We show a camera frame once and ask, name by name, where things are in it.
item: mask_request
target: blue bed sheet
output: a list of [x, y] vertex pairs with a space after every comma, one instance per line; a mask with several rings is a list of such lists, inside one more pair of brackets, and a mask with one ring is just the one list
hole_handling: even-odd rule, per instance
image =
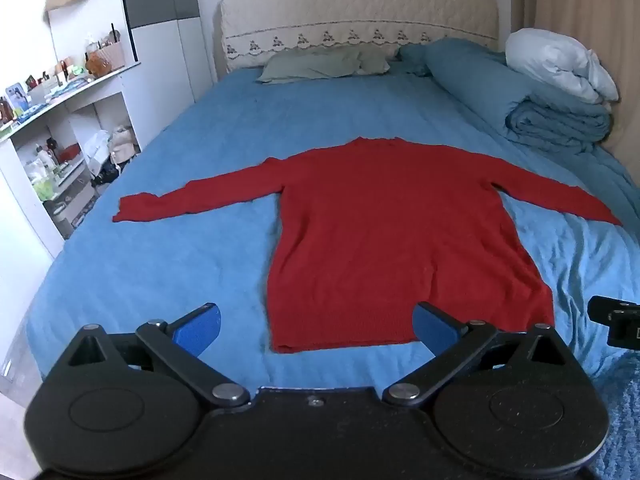
[[606, 152], [549, 154], [513, 144], [430, 78], [407, 74], [401, 64], [384, 76], [274, 86], [255, 82], [258, 75], [251, 69], [229, 75], [181, 115], [66, 243], [28, 317], [31, 349], [44, 374], [84, 324], [131, 332], [149, 319], [171, 321], [209, 301], [220, 306], [222, 330], [201, 359], [250, 391], [263, 385], [373, 385], [381, 391], [421, 366], [432, 354], [420, 343], [288, 355], [270, 350], [264, 304], [280, 230], [277, 196], [152, 223], [111, 222], [124, 195], [163, 194], [268, 156], [284, 158], [358, 136], [399, 136], [487, 153], [581, 186], [605, 202], [624, 228], [503, 196], [553, 291], [558, 331], [585, 370], [603, 376], [624, 358], [623, 351], [607, 347], [606, 329], [585, 314], [594, 295], [640, 303], [640, 194]]

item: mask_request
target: sweater sleeve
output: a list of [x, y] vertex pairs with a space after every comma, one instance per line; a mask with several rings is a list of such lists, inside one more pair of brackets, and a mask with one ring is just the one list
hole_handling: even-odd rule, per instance
[[236, 202], [282, 192], [286, 161], [268, 158], [259, 166], [203, 180], [193, 180], [166, 195], [140, 193], [120, 199], [114, 222], [151, 222], [184, 214], [202, 213]]
[[489, 181], [517, 200], [587, 220], [622, 225], [607, 206], [579, 187], [539, 176], [488, 155], [472, 154], [472, 166], [480, 179]]

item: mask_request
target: white pillow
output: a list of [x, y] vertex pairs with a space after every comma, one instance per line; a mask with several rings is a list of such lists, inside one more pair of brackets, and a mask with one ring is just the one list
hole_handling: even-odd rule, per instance
[[509, 36], [505, 54], [513, 70], [556, 86], [587, 103], [620, 98], [616, 84], [596, 53], [569, 36], [523, 28]]

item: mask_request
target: basket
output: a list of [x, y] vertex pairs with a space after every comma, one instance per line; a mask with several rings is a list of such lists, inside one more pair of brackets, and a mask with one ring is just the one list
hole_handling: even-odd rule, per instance
[[95, 54], [103, 60], [111, 63], [111, 69], [117, 70], [125, 65], [122, 42], [114, 43], [95, 51]]

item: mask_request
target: green pillow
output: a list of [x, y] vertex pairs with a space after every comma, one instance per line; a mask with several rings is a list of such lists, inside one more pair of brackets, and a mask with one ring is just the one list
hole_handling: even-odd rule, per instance
[[389, 70], [385, 53], [372, 44], [293, 48], [275, 54], [258, 81], [286, 83], [348, 75], [381, 74]]

